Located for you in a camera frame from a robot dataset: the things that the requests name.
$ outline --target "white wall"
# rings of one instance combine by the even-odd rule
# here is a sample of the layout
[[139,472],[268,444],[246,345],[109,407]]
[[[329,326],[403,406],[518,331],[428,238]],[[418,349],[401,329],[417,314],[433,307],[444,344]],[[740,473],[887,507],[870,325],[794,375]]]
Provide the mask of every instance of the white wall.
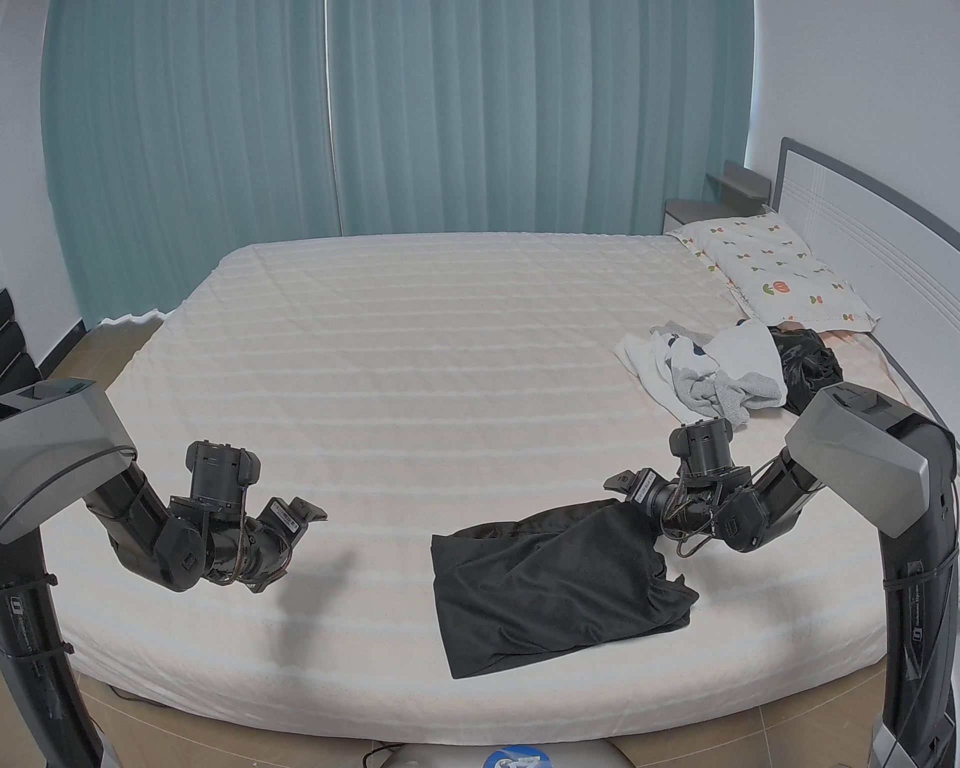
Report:
[[49,0],[0,0],[0,287],[40,361],[80,319],[47,197],[40,61]]
[[960,229],[960,0],[755,0],[747,165],[790,136]]

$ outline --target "white label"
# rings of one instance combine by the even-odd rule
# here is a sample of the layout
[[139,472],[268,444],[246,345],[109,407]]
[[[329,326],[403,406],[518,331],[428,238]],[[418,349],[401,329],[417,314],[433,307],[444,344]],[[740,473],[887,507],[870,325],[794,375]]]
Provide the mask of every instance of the white label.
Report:
[[283,509],[283,507],[281,507],[276,502],[270,505],[270,511],[273,512],[274,515],[279,517],[281,520],[283,520],[283,524],[290,529],[290,533],[296,534],[300,530],[300,527],[298,526],[297,521],[294,520],[289,515],[287,515],[287,511]]
[[656,473],[651,469],[647,470],[647,476],[643,478],[643,482],[640,484],[640,489],[636,492],[636,496],[634,496],[634,501],[637,504],[643,503],[643,499],[646,498],[647,493],[650,491],[650,486],[654,484],[654,478],[656,476]]

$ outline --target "baseboard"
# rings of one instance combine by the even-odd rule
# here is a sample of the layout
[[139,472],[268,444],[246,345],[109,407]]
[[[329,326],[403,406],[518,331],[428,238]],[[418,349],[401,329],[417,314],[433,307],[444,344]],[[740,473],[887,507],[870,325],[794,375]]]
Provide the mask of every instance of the baseboard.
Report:
[[43,378],[48,378],[50,374],[57,369],[57,366],[63,362],[63,358],[67,356],[69,351],[75,347],[85,335],[86,326],[84,325],[84,321],[79,321],[67,331],[66,336],[60,339],[50,354],[43,358],[43,362],[38,366],[40,375],[43,376]]

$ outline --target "nightstand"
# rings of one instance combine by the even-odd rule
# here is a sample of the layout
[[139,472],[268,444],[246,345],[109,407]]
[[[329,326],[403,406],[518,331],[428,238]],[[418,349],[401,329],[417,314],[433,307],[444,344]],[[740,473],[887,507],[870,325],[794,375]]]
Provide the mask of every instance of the nightstand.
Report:
[[757,216],[770,200],[770,180],[742,165],[727,160],[723,174],[707,178],[720,188],[719,203],[672,198],[663,207],[663,231],[682,227],[690,222],[726,219],[731,216]]

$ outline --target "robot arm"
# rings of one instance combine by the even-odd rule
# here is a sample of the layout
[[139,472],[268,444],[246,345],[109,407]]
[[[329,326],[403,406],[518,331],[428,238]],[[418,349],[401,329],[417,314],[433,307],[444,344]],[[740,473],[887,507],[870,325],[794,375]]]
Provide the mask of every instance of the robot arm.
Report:
[[206,579],[263,591],[286,574],[294,546],[326,513],[272,498],[247,517],[260,475],[243,448],[187,449],[190,495],[164,505],[137,465],[123,424],[93,382],[38,382],[0,396],[0,672],[53,768],[119,763],[95,729],[57,626],[40,524],[82,498],[103,523],[120,563],[173,591]]
[[[726,420],[670,436],[681,460],[610,478],[688,557],[710,539],[751,552],[789,532],[828,487],[879,531],[887,610],[887,685],[872,768],[952,766],[950,669],[957,629],[953,435],[907,406],[851,383],[820,391],[754,480],[731,460]],[[702,537],[691,550],[683,546]]]

